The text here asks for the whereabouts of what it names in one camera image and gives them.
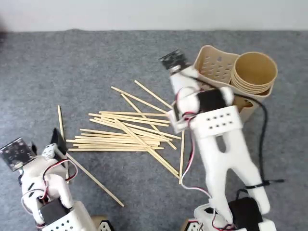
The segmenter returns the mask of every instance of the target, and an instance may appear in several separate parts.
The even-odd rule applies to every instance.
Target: white wall
[[[306,30],[306,0],[1,0],[8,31]]]

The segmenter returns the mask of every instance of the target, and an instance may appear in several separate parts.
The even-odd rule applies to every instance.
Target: stacked paper cups
[[[240,55],[231,72],[231,85],[255,95],[266,93],[277,77],[277,65],[267,55],[248,52]]]

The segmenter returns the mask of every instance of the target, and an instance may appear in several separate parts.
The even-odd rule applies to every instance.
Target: black wire
[[[23,177],[23,175],[24,175],[24,169],[23,169],[23,167],[21,167],[21,174],[18,176],[18,183],[19,183],[19,185],[21,186],[22,185],[22,183],[21,183],[21,177]]]
[[[248,191],[247,191],[246,189],[239,189],[239,190],[236,192],[236,197],[235,197],[236,200],[239,199],[240,193],[241,193],[241,192],[248,193]]]
[[[208,86],[218,89],[218,87],[204,81],[198,78],[194,78],[192,76],[187,76],[185,74],[183,74],[182,72],[180,72],[181,75],[185,76],[185,77],[189,77],[192,78],[198,82],[207,84]],[[260,176],[261,176],[261,180],[262,180],[262,184],[257,185],[257,186],[251,186],[249,188],[256,188],[256,187],[260,187],[260,186],[266,186],[266,185],[270,185],[271,183],[280,183],[280,182],[284,182],[283,179],[278,179],[278,180],[265,180],[265,174],[264,174],[264,161],[263,161],[263,142],[264,142],[264,137],[265,137],[265,132],[266,132],[266,128],[267,128],[267,124],[268,124],[268,120],[269,120],[269,114],[267,111],[267,108],[265,107],[265,105],[263,103],[261,103],[259,100],[256,100],[250,96],[246,96],[246,95],[242,95],[242,94],[238,94],[238,93],[234,93],[235,96],[238,97],[242,97],[248,100],[251,100],[255,103],[257,103],[263,110],[264,113],[264,120],[263,120],[263,125],[262,125],[262,130],[261,130],[261,134],[260,134],[260,138],[259,138],[259,147],[258,147],[258,157],[259,157],[259,169],[260,169]]]

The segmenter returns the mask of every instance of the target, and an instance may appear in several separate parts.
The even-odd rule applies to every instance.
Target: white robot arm
[[[191,129],[205,166],[209,204],[197,208],[194,213],[201,221],[203,230],[230,230],[216,227],[227,227],[228,224],[231,227],[235,223],[237,228],[244,227],[240,229],[243,231],[275,231],[274,223],[261,217],[269,212],[270,204],[260,173],[250,158],[239,112],[236,106],[232,106],[232,90],[223,87],[201,91],[196,81],[198,71],[187,63],[179,50],[164,56],[160,61],[171,72],[170,80],[176,95],[174,109],[168,112],[169,120],[176,133],[187,127]],[[220,151],[217,136],[224,140],[225,152]],[[228,169],[232,169],[249,188],[247,191],[250,198],[228,203],[225,196]],[[208,213],[207,208],[214,210]],[[247,221],[247,218],[239,214],[249,214],[247,211],[252,210],[254,213],[251,216],[259,219],[251,219],[250,222],[254,224],[243,225],[245,221],[242,220]]]
[[[65,143],[55,129],[51,144],[42,155],[36,155],[18,138],[0,149],[0,155],[12,171],[19,170],[18,180],[22,189],[21,203],[42,231],[112,231],[106,220],[95,227],[86,208],[80,201],[73,201],[66,179]]]

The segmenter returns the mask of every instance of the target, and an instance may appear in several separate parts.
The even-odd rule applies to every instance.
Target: bamboo skewer
[[[86,141],[101,141],[110,143],[134,143],[133,139],[121,139],[121,138],[103,138],[103,137],[86,137],[86,136],[75,136],[76,140],[86,140]],[[144,141],[146,144],[160,145],[159,141]]]
[[[115,123],[111,123],[110,121],[103,121],[103,120],[97,120],[97,119],[90,119],[90,121],[94,122],[94,123],[102,124],[102,125],[105,125],[105,126],[109,126],[109,127],[112,127],[112,128],[121,129],[119,126],[115,125]],[[136,134],[139,134],[139,135],[144,135],[144,136],[148,136],[148,137],[152,137],[152,138],[157,137],[156,134],[152,134],[152,133],[142,131],[142,130],[139,130],[139,129],[135,129],[135,128],[133,128],[132,131],[135,132]],[[164,141],[171,141],[172,140],[168,137],[162,137],[162,136],[158,136],[158,137],[160,139],[164,140]]]
[[[68,143],[90,143],[90,144],[98,144],[98,145],[104,145],[104,142],[99,141],[87,141],[87,140],[66,140]],[[129,143],[121,143],[121,146],[131,146]]]
[[[126,144],[137,144],[137,142],[133,139],[131,140],[123,140],[123,141],[113,141],[113,140],[96,140],[96,139],[75,139],[74,140],[75,142],[74,143],[83,143],[83,142],[100,142],[100,143],[104,143],[104,142],[107,142],[107,143],[126,143]],[[147,145],[160,145],[159,142],[152,142],[152,141],[145,141],[144,143],[146,143]]]
[[[60,105],[58,105],[58,117],[59,117],[59,124],[60,124],[60,133],[61,133],[62,139],[64,140],[63,121],[62,121],[62,113],[61,113]],[[67,161],[64,162],[64,167],[66,169],[65,176],[66,176],[66,178],[69,178],[68,162]]]
[[[144,145],[144,141],[141,140],[135,133],[133,133],[128,127],[124,125],[124,123],[120,122],[115,118],[115,122],[128,134],[136,139],[140,144]],[[179,178],[178,171],[172,167],[164,158],[162,158],[157,152],[155,152],[151,147],[146,147],[146,150],[157,160],[159,161],[165,168],[167,168],[174,176]]]
[[[147,117],[137,117],[137,116],[128,116],[128,115],[117,115],[117,114],[108,114],[108,113],[102,113],[98,116],[94,116],[94,117],[107,117],[107,118],[129,118],[129,119],[138,119],[138,120],[145,120],[145,121],[152,121],[152,122],[158,122],[158,123],[166,123],[166,124],[170,124],[169,120],[164,120],[164,119],[151,119],[151,118],[147,118]]]
[[[124,94],[121,94],[121,95],[122,95],[122,97],[130,104],[130,106],[132,106],[137,112],[141,112],[141,111],[139,110],[139,108],[138,108],[135,104],[133,104],[133,102],[132,102],[131,100],[129,100]],[[151,127],[152,127],[155,131],[159,131],[158,128],[157,128],[156,126],[151,125]],[[175,146],[173,143],[171,143],[170,141],[167,141],[167,143],[168,143],[174,150],[177,149],[176,146]]]
[[[147,152],[145,149],[130,149],[130,148],[69,148],[70,152]]]
[[[109,121],[109,122],[113,122],[112,119],[108,119],[108,118],[105,118],[105,119],[95,118],[94,120],[98,120],[98,121],[101,121],[101,122],[104,122],[104,120]],[[134,124],[124,123],[124,122],[123,122],[123,124],[125,124],[126,126],[131,127],[131,128],[138,128],[138,129],[141,129],[141,130],[157,133],[157,134],[160,134],[160,135],[169,136],[169,137],[172,137],[172,138],[175,138],[175,139],[178,139],[178,140],[181,139],[181,137],[175,136],[175,135],[171,135],[169,133],[165,133],[165,132],[161,132],[161,131],[156,131],[156,130],[153,130],[153,129],[144,128],[144,127],[140,127],[140,126],[137,126],[137,125],[134,125]]]
[[[133,99],[135,99],[135,100],[137,100],[137,101],[139,101],[139,102],[141,102],[141,103],[143,103],[143,104],[145,104],[145,105],[147,105],[147,106],[149,106],[149,107],[151,107],[151,108],[153,108],[153,109],[155,109],[155,110],[157,110],[157,111],[160,111],[160,112],[162,112],[162,113],[167,113],[166,111],[164,111],[163,109],[160,109],[159,107],[156,107],[156,106],[154,106],[154,105],[152,105],[152,104],[150,104],[150,103],[148,103],[148,102],[146,102],[146,101],[144,101],[144,100],[142,100],[142,99],[139,99],[138,97],[136,97],[136,96],[133,96],[133,95],[131,95],[131,94],[129,94],[129,93],[127,93],[127,92],[125,92],[125,91],[123,91],[123,90],[120,90],[120,89],[118,89],[118,88],[115,88],[115,87],[111,87],[113,90],[116,90],[116,91],[118,91],[118,92],[120,92],[120,93],[122,93],[122,94],[124,94],[124,95],[127,95],[127,96],[129,96],[129,97],[131,97],[131,98],[133,98]]]
[[[152,147],[154,150],[163,150],[164,147]],[[144,147],[134,147],[134,146],[80,146],[78,148],[75,149],[142,149],[145,150]]]
[[[116,147],[143,147],[144,146],[140,146],[140,144],[135,144],[135,143],[105,143],[105,142],[101,142],[100,144],[93,144],[93,143],[73,143],[74,147],[83,147],[83,146],[116,146]]]
[[[184,140],[185,140],[185,131],[182,131],[181,154],[180,154],[180,179],[182,178],[182,174],[183,174]]]
[[[92,133],[98,133],[98,134],[106,134],[106,135],[116,135],[116,136],[129,136],[126,133],[118,133],[118,132],[109,132],[109,131],[99,131],[99,130],[92,130],[92,129],[79,129],[80,131],[87,131]]]
[[[113,135],[101,135],[101,134],[91,134],[91,133],[82,133],[81,135],[85,137],[88,136],[88,137],[123,138],[123,139],[128,138],[128,136],[113,136]],[[146,137],[146,136],[139,136],[139,137],[143,139],[144,141],[161,141],[161,140]]]
[[[78,163],[77,160],[75,160],[70,154],[66,153],[67,157],[70,158],[71,161],[74,162],[75,165],[77,165],[82,171],[84,171],[85,174],[88,175],[98,186],[100,186],[109,196],[111,196],[116,202],[119,203],[122,207],[124,207],[124,204],[112,193],[110,192],[102,183],[100,183],[89,171],[87,171],[80,163]]]
[[[154,98],[158,99],[160,102],[162,102],[164,105],[166,105],[168,108],[173,109],[173,107],[168,104],[167,102],[165,102],[164,100],[162,100],[161,98],[159,98],[156,94],[154,94],[152,91],[150,91],[149,89],[147,89],[144,85],[142,85],[140,82],[138,81],[134,81],[137,85],[139,85],[139,87],[141,87],[142,89],[144,89],[147,93],[149,93],[150,95],[152,95]]]
[[[150,124],[150,125],[153,124],[153,125],[157,125],[157,126],[169,127],[168,124],[162,124],[162,123],[139,120],[139,119],[122,118],[122,117],[113,116],[112,114],[110,114],[110,115],[102,114],[102,118],[104,118],[104,117],[106,117],[106,118],[117,118],[118,120],[131,121],[131,122],[136,122],[136,123],[141,123],[141,124]]]
[[[101,114],[95,114],[95,113],[88,113],[88,115],[90,116],[94,116],[94,117],[101,117]]]
[[[161,117],[168,117],[167,114],[159,114],[159,113],[146,113],[146,112],[108,112],[108,111],[99,111],[100,114],[116,114],[116,115],[134,115],[134,116],[161,116]]]
[[[109,132],[109,131],[99,131],[99,130],[92,130],[92,129],[84,129],[84,128],[81,128],[80,131],[87,131],[87,132],[93,132],[93,133],[97,133],[97,134],[110,134],[110,135],[123,135],[123,136],[129,136],[128,134],[126,133],[117,133],[117,132]],[[151,137],[153,139],[156,139],[156,140],[160,140],[160,141],[171,141],[172,139],[170,138],[167,138],[167,137],[162,137],[160,135],[156,135],[156,134],[152,134],[152,133],[149,133],[149,132],[146,132],[146,131],[141,131],[140,130],[140,135],[143,135],[143,136],[146,136],[146,137]]]

